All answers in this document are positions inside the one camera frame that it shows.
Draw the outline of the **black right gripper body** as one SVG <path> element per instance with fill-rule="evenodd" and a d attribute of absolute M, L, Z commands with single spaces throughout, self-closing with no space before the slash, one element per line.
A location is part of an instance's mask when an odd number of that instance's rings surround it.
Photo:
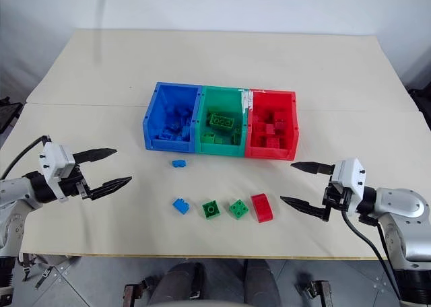
<path fill-rule="evenodd" d="M 325 206 L 322 220 L 329 221 L 332 209 L 347 211 L 347 191 L 345 189 L 339 191 L 334 184 L 329 183 L 325 189 L 322 204 Z"/>

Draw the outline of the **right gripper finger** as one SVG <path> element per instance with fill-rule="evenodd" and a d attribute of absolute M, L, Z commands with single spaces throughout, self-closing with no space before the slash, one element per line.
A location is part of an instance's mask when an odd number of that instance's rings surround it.
<path fill-rule="evenodd" d="M 291 163 L 290 166 L 311 174 L 325 174 L 330 176 L 334 171 L 334 165 L 322 164 L 319 162 L 294 162 Z"/>
<path fill-rule="evenodd" d="M 315 207 L 307 201 L 293 197 L 281 196 L 280 199 L 301 213 L 317 217 L 323 221 L 329 221 L 329 211 L 325 207 Z"/>

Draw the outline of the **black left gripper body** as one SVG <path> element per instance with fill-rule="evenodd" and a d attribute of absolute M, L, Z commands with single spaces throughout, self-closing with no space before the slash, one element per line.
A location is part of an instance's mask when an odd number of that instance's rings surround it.
<path fill-rule="evenodd" d="M 75 166 L 70 175 L 67 178 L 62 178 L 58 185 L 61 189 L 61 195 L 57 197 L 58 200 L 65 200 L 67 197 L 74 196 L 88 199 L 92 193 L 79 166 Z"/>

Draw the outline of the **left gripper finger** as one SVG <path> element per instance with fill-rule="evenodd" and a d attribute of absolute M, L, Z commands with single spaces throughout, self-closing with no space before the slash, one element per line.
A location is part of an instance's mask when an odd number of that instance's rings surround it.
<path fill-rule="evenodd" d="M 102 184 L 102 186 L 90 190 L 88 198 L 92 201 L 115 193 L 120 188 L 124 187 L 128 182 L 132 180 L 131 176 L 114 179 Z"/>
<path fill-rule="evenodd" d="M 117 152 L 116 149 L 111 148 L 98 148 L 98 149 L 90 149 L 87 151 L 82 151 L 79 153 L 73 154 L 73 159 L 76 164 L 82 164 L 84 162 L 95 162 L 98 160 L 102 160 L 115 154 Z"/>

